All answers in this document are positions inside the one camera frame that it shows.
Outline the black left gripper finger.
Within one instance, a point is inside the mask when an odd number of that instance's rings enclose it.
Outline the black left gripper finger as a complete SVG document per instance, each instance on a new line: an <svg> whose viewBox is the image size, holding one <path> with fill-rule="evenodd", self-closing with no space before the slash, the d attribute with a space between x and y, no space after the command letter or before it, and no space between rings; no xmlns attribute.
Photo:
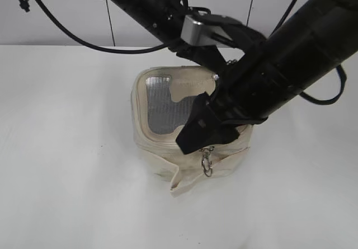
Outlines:
<svg viewBox="0 0 358 249"><path fill-rule="evenodd" d="M194 47L192 60L216 74L221 74L227 64L216 46Z"/></svg>

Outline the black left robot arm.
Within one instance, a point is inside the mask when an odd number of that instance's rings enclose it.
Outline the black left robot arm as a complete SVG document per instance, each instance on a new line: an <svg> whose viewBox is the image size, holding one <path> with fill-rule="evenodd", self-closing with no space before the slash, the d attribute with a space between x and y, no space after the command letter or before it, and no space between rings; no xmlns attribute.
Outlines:
<svg viewBox="0 0 358 249"><path fill-rule="evenodd" d="M19 0L23 10L29 11L29 0ZM187 15L197 14L198 10L189 8L188 0L110 0L131 18L161 41L161 45L142 50L116 50L101 48L73 35L50 13L41 0L35 0L45 14L71 39L91 49L114 54L145 54L169 49L180 58L195 62L219 74L226 61L218 48L195 47L181 39L184 20Z"/></svg>

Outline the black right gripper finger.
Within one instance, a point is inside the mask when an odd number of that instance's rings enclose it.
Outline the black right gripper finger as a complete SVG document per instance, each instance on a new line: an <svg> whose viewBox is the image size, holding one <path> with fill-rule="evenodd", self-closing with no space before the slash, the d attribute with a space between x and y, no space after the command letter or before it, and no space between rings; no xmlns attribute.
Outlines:
<svg viewBox="0 0 358 249"><path fill-rule="evenodd" d="M221 125L221 120L210 107L207 92L195 97L189 118L176 138L176 143L183 154L193 153L208 145L214 131Z"/></svg>
<svg viewBox="0 0 358 249"><path fill-rule="evenodd" d="M239 131L232 125L221 126L216 133L215 144L229 144L237 140L240 136Z"/></svg>

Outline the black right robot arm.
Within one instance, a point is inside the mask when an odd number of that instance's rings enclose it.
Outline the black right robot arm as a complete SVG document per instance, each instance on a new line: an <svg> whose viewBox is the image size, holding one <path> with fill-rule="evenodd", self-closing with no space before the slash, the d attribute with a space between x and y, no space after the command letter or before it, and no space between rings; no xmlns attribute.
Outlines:
<svg viewBox="0 0 358 249"><path fill-rule="evenodd" d="M309 0L262 45L219 75L195 99L176 138L184 154L227 144L237 127L261 124L357 52L357 0Z"/></svg>

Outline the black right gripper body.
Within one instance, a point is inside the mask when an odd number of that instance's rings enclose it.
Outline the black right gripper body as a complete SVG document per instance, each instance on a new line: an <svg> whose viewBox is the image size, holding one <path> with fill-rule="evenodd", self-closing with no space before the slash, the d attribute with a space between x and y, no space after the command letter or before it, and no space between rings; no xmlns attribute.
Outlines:
<svg viewBox="0 0 358 249"><path fill-rule="evenodd" d="M206 104L214 125L261 124L308 85L301 62L309 41L268 41L250 49L227 70L217 93Z"/></svg>

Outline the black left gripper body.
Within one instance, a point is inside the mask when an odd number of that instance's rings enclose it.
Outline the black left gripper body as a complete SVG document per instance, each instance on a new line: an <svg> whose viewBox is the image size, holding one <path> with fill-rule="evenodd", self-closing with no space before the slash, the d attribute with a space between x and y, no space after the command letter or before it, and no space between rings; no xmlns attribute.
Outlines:
<svg viewBox="0 0 358 249"><path fill-rule="evenodd" d="M187 7L179 5L155 6L150 10L152 18L150 32L162 42L161 45L151 48L151 52L167 48L178 57L193 62L221 60L217 48L194 47L181 39L184 18L189 13Z"/></svg>

